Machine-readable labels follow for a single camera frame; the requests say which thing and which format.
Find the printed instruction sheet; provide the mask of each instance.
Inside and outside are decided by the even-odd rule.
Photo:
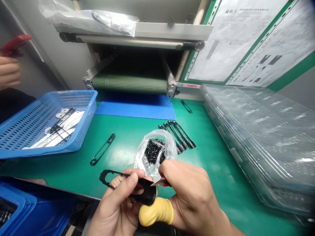
[[[221,0],[213,31],[188,80],[224,81],[287,0]]]
[[[309,0],[299,0],[230,85],[266,87],[315,50],[315,14]]]

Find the blue mat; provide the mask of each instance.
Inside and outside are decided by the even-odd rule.
[[[135,93],[107,94],[95,114],[176,120],[169,97]]]

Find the hand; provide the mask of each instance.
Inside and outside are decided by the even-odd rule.
[[[20,65],[17,60],[0,56],[0,88],[13,87],[20,84]]]
[[[174,188],[172,226],[194,235],[243,235],[220,209],[207,172],[175,160],[165,160],[158,169]]]
[[[130,194],[141,194],[135,190],[138,178],[153,181],[152,177],[145,177],[143,170],[126,169],[123,171],[129,177],[118,175],[111,185],[115,190],[108,188],[100,201],[91,220],[87,236],[98,235],[134,235],[138,227],[140,203],[128,198]]]

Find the clear plastic tray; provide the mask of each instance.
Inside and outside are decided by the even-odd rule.
[[[314,111],[264,88],[202,85],[201,91],[260,200],[309,214],[315,197]]]

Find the plastic wrap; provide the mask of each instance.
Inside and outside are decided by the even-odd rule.
[[[160,146],[160,148],[156,150],[157,158],[154,163],[152,163],[152,160],[149,161],[146,155],[146,149],[150,142],[154,142],[154,145]],[[154,182],[156,182],[161,178],[158,173],[158,168],[161,163],[161,158],[164,158],[163,154],[165,156],[165,160],[177,160],[178,158],[175,140],[172,135],[165,130],[157,129],[148,133],[141,141],[137,149],[134,168],[144,170],[145,175],[151,176]]]
[[[135,35],[139,18],[104,10],[73,10],[64,0],[40,0],[41,14],[57,31],[85,34]]]

